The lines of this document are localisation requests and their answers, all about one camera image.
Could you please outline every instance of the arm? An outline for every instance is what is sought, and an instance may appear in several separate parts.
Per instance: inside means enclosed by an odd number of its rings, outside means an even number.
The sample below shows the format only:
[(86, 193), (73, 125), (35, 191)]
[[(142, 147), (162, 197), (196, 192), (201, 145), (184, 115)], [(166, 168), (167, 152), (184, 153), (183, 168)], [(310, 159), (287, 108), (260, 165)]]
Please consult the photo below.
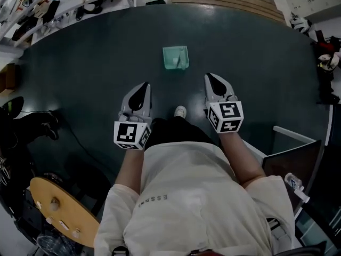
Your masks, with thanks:
[(219, 138), (225, 156), (228, 158), (241, 186), (246, 188), (253, 181), (265, 177), (263, 169), (238, 133), (221, 133)]
[(115, 184), (129, 187), (140, 194), (143, 159), (144, 151), (127, 150)]
[(95, 256), (111, 256), (118, 246), (125, 246), (127, 227), (140, 194), (144, 151), (127, 150), (115, 185), (109, 190), (96, 238)]

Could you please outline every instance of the transparent container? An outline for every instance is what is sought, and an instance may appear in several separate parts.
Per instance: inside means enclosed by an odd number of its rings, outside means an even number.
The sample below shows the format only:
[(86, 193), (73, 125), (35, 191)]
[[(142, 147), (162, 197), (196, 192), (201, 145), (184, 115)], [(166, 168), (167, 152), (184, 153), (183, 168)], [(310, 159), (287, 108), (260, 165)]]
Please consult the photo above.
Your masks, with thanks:
[(190, 65), (185, 45), (163, 47), (163, 54), (166, 69), (185, 70)]
[(75, 242), (57, 232), (39, 234), (37, 245), (48, 256), (77, 256)]
[(292, 173), (287, 173), (287, 175), (284, 177), (284, 181), (289, 184), (294, 190), (303, 190), (304, 187), (302, 186), (302, 181), (294, 176)]

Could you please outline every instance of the shoe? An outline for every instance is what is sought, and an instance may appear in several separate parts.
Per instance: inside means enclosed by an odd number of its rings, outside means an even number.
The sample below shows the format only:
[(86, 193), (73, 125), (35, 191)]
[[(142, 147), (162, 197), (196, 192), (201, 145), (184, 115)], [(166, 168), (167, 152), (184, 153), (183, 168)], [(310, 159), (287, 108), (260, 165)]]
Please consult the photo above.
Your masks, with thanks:
[(58, 130), (59, 129), (59, 120), (56, 117), (55, 112), (49, 110), (49, 111), (44, 112), (44, 113), (47, 113), (50, 116), (50, 119), (47, 121), (47, 123), (49, 123), (49, 125), (50, 125), (50, 128)]
[(59, 138), (58, 132), (51, 129), (51, 126), (49, 123), (43, 123), (43, 126), (45, 127), (45, 135), (49, 137), (52, 140), (57, 140)]
[[(84, 14), (99, 14), (102, 12), (103, 8), (101, 7), (101, 5), (103, 4), (104, 0), (98, 0), (98, 1), (95, 1), (93, 3), (89, 3), (89, 4), (86, 4), (83, 6), (83, 11), (84, 11)], [(87, 8), (90, 6), (90, 5), (94, 5), (94, 8), (92, 10), (88, 10)]]
[(83, 15), (84, 15), (84, 8), (83, 8), (83, 6), (80, 6), (76, 10), (76, 20), (81, 21), (81, 19), (83, 18)]
[(179, 105), (176, 107), (175, 112), (174, 112), (174, 117), (182, 117), (186, 118), (187, 115), (187, 110), (184, 106)]

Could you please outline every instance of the chair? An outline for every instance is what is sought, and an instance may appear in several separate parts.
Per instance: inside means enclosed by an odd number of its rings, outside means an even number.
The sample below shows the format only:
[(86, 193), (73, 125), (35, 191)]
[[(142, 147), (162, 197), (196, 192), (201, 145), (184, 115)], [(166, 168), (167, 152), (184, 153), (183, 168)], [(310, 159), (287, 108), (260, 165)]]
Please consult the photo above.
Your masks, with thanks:
[[(279, 175), (284, 179), (287, 173), (292, 173), (302, 181), (307, 194), (318, 168), (316, 164), (320, 156), (321, 140), (316, 141), (279, 126), (274, 126), (273, 130), (305, 144), (277, 154), (266, 155), (251, 144), (245, 141), (244, 143), (259, 161), (266, 175)], [(301, 199), (294, 194), (292, 187), (288, 184), (286, 187), (291, 204), (296, 212), (295, 217), (297, 217), (300, 212)]]
[(72, 187), (77, 186), (80, 191), (75, 198), (78, 201), (85, 195), (94, 199), (95, 204), (91, 208), (91, 213), (97, 216), (111, 188), (108, 178), (101, 170), (84, 162), (77, 155), (69, 155), (64, 167), (70, 179), (63, 188), (71, 193)]

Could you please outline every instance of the white box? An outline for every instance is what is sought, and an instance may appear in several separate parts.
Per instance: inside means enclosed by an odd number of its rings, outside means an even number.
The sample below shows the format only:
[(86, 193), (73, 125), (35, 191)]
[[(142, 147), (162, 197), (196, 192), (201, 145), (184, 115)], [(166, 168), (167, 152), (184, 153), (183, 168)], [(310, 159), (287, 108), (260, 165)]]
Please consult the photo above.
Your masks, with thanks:
[(244, 119), (241, 102), (211, 102), (207, 117), (217, 133), (238, 132)]
[(122, 149), (142, 150), (150, 133), (144, 122), (115, 122), (113, 141)]

